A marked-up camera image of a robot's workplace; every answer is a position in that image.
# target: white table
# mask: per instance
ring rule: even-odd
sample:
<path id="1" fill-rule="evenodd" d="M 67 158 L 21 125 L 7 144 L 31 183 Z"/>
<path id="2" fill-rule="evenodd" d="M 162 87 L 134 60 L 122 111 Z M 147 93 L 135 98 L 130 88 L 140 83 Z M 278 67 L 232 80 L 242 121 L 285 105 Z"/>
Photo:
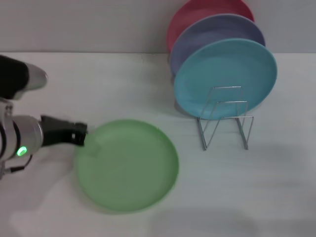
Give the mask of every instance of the white table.
<path id="1" fill-rule="evenodd" d="M 43 148 L 0 181 L 1 237 L 315 237 L 316 55 L 277 54 L 279 75 L 255 116 L 249 151 L 224 121 L 202 151 L 197 123 L 174 109 L 167 55 L 6 53 L 49 75 L 15 114 L 97 126 L 152 123 L 175 144 L 180 174 L 159 205 L 128 215 L 99 211 L 76 189 L 74 147 Z"/>

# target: plastic plate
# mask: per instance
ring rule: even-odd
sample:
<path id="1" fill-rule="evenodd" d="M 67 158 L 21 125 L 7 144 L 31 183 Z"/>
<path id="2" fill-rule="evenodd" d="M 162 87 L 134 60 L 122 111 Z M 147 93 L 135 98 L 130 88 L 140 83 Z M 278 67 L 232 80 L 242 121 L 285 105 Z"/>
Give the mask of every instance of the plastic plate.
<path id="1" fill-rule="evenodd" d="M 117 120 L 87 135 L 77 150 L 75 169 L 83 192 L 97 205 L 133 212 L 160 201 L 179 170 L 177 152 L 156 127 Z"/>
<path id="2" fill-rule="evenodd" d="M 187 58 L 200 48 L 219 40 L 241 38 L 265 46 L 260 29 L 248 18 L 235 14 L 206 17 L 188 27 L 177 39 L 170 54 L 170 67 L 174 75 Z"/>
<path id="3" fill-rule="evenodd" d="M 191 0 L 173 16 L 167 31 L 167 46 L 169 52 L 181 33 L 205 17 L 231 13 L 244 16 L 254 21 L 249 7 L 241 0 Z"/>
<path id="4" fill-rule="evenodd" d="M 271 92 L 277 79 L 273 55 L 261 44 L 247 39 L 224 39 L 192 54 L 180 68 L 174 81 L 179 106 L 195 117 L 209 119 L 219 101 L 248 101 L 248 109 L 260 104 Z M 201 116 L 213 87 L 242 86 L 239 89 L 215 89 Z M 221 104 L 212 119 L 243 114 L 246 105 Z"/>

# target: dish rack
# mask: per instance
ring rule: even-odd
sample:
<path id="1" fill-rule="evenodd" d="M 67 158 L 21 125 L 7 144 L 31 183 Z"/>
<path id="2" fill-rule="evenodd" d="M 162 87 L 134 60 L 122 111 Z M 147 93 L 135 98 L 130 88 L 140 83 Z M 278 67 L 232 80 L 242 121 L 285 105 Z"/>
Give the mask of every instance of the dish rack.
<path id="1" fill-rule="evenodd" d="M 211 100 L 211 97 L 212 97 L 212 94 L 215 90 L 240 90 L 240 100 L 237 100 L 237 101 L 217 101 L 215 103 L 215 106 L 213 107 L 212 109 L 212 112 L 210 114 L 210 116 L 208 117 L 207 122 L 206 122 L 206 125 L 205 127 L 203 128 L 202 127 L 202 124 L 201 124 L 201 121 L 204 120 L 202 119 L 203 118 L 203 115 L 204 115 L 204 112 L 205 112 L 205 109 L 207 108 L 207 105 L 209 104 L 210 100 Z M 214 137 L 214 134 L 216 132 L 216 129 L 220 123 L 220 121 L 222 120 L 225 120 L 225 119 L 235 119 L 236 122 L 237 122 L 237 126 L 238 126 L 238 129 L 239 129 L 239 133 L 241 135 L 241 139 L 242 139 L 242 142 L 243 142 L 243 146 L 246 150 L 248 150 L 248 142 L 249 142 L 249 137 L 250 137 L 250 133 L 251 133 L 251 129 L 252 129 L 252 125 L 253 125 L 253 121 L 254 121 L 254 117 L 253 116 L 247 116 L 247 111 L 248 111 L 248 106 L 249 106 L 249 102 L 248 101 L 243 101 L 242 100 L 242 97 L 243 97 L 243 88 L 242 86 L 221 86 L 221 87 L 212 87 L 207 95 L 207 99 L 206 99 L 206 102 L 205 102 L 205 105 L 202 109 L 202 112 L 201 112 L 201 115 L 197 118 L 197 122 L 198 122 L 198 129 L 199 129 L 199 134 L 201 136 L 201 140 L 202 140 L 202 144 L 203 144 L 203 150 L 206 151 L 207 148 L 209 147 L 209 145 L 211 144 L 211 141 L 213 140 L 213 137 Z M 206 143 L 206 140 L 205 140 L 205 131 L 207 130 L 207 127 L 209 125 L 209 123 L 211 122 L 212 120 L 212 117 L 213 117 L 213 114 L 214 114 L 214 111 L 216 111 L 216 109 L 218 108 L 218 106 L 222 105 L 222 104 L 235 104 L 236 105 L 236 116 L 232 116 L 232 117 L 221 117 L 219 120 L 217 120 L 217 123 L 216 123 L 216 126 L 213 130 L 213 133 L 211 135 L 211 138 L 209 139 L 209 141 Z M 245 104 L 245 112 L 243 114 L 243 116 L 239 116 L 239 111 L 240 111 L 240 106 L 242 104 Z M 250 124 L 250 128 L 249 128 L 249 132 L 248 132 L 248 135 L 247 135 L 247 138 L 245 136 L 245 133 L 244 133 L 244 130 L 243 130 L 243 126 L 244 126 L 244 122 L 245 122 L 245 119 L 251 119 L 251 124 Z"/>

